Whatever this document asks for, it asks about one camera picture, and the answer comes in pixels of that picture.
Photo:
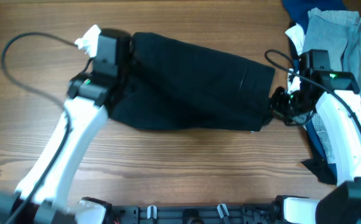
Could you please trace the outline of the black shorts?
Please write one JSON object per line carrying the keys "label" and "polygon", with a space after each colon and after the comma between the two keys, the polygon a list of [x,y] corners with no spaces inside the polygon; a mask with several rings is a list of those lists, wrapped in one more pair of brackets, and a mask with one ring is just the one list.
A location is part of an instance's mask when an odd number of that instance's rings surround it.
{"label": "black shorts", "polygon": [[272,67],[155,33],[135,33],[133,46],[111,119],[145,130],[236,131],[259,131],[272,120]]}

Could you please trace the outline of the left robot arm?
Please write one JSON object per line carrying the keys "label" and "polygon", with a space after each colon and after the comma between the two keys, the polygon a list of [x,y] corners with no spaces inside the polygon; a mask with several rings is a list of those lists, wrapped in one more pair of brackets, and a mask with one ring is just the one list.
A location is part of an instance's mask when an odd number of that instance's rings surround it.
{"label": "left robot arm", "polygon": [[61,107],[62,115],[42,154],[14,193],[0,191],[0,223],[113,223],[108,202],[85,197],[67,205],[75,173],[93,138],[119,103],[130,70],[131,35],[93,26],[73,46],[90,57],[73,77],[67,99],[15,79],[1,62],[4,76],[16,86]]}

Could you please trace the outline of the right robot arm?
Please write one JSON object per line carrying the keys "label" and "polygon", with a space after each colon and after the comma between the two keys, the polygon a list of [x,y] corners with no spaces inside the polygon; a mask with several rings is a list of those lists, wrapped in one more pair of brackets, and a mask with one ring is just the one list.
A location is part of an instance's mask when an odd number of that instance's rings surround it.
{"label": "right robot arm", "polygon": [[299,89],[278,87],[270,99],[271,111],[287,126],[297,118],[320,117],[331,143],[337,187],[321,200],[280,196],[272,205],[272,219],[288,223],[361,223],[361,97],[350,72],[330,69],[326,50],[300,55]]}

